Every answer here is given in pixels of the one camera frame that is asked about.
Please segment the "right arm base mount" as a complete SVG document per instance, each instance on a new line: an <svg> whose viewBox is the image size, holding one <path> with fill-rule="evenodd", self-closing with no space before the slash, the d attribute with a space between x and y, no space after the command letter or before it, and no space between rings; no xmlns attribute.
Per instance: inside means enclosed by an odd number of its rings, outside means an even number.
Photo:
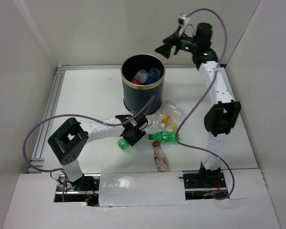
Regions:
<svg viewBox="0 0 286 229"><path fill-rule="evenodd" d="M221 168L210 171L201 167L195 172L185 172L178 177L184 183L185 199L222 199L228 196L224 174Z"/></svg>

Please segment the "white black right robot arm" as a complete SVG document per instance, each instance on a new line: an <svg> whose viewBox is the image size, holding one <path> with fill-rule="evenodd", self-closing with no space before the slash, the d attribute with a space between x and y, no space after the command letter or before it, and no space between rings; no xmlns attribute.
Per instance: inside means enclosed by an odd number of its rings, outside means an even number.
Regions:
<svg viewBox="0 0 286 229"><path fill-rule="evenodd" d="M198 181L203 187L211 186L221 173L221 155L223 145L231 129L234 128L241 104L235 101L229 93L219 71L218 58L211 49L212 26L209 23L199 23L196 33L185 34L186 22L179 21L178 29L163 40L163 45L155 51L169 58L171 49L174 53L185 51L192 54L192 60L203 77L209 91L211 108L204 117L204 127L208 132L207 150L211 155L201 162Z"/></svg>

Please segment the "small red cap bottle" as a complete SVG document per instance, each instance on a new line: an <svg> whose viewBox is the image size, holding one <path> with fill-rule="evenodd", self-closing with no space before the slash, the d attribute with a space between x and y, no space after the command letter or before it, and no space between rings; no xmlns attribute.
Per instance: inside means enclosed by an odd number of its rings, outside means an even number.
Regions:
<svg viewBox="0 0 286 229"><path fill-rule="evenodd" d="M165 152L161 148L159 141L153 142L153 157L158 172L169 170L169 164Z"/></svg>

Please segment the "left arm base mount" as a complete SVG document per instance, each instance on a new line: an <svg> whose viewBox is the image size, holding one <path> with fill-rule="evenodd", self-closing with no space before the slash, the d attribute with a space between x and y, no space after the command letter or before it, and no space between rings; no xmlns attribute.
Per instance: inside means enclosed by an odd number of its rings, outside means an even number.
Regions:
<svg viewBox="0 0 286 229"><path fill-rule="evenodd" d="M99 206L99 185L101 174L84 174L80 181L72 183L65 176L59 174L52 177L57 183L54 202L83 202L89 207Z"/></svg>

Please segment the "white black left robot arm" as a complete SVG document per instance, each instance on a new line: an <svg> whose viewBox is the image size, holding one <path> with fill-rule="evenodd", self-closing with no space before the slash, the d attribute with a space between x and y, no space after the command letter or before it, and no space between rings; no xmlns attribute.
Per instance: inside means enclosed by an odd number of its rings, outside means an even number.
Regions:
<svg viewBox="0 0 286 229"><path fill-rule="evenodd" d="M86 181L78 157L84 146L92 141L122 137L134 146L145 135L150 120L143 114L117 115L105 121L81 123L76 118L67 119L48 139L48 144L62 166L67 184L80 190Z"/></svg>

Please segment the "blue label clear bottle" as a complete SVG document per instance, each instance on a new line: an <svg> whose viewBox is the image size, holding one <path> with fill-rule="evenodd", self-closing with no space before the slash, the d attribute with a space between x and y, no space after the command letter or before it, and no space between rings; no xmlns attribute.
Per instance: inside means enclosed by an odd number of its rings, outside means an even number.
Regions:
<svg viewBox="0 0 286 229"><path fill-rule="evenodd" d="M145 85L150 85L157 82L161 78L162 72L158 68L151 68L148 71L148 77L145 81Z"/></svg>

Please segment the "red label water bottle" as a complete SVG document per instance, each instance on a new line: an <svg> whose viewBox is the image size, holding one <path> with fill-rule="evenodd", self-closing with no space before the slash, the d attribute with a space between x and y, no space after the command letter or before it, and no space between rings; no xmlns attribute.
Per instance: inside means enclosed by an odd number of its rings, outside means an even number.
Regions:
<svg viewBox="0 0 286 229"><path fill-rule="evenodd" d="M148 72L146 70L139 70L135 74L131 83L136 84L136 85L143 85L143 84L145 84L147 78L148 78Z"/></svg>

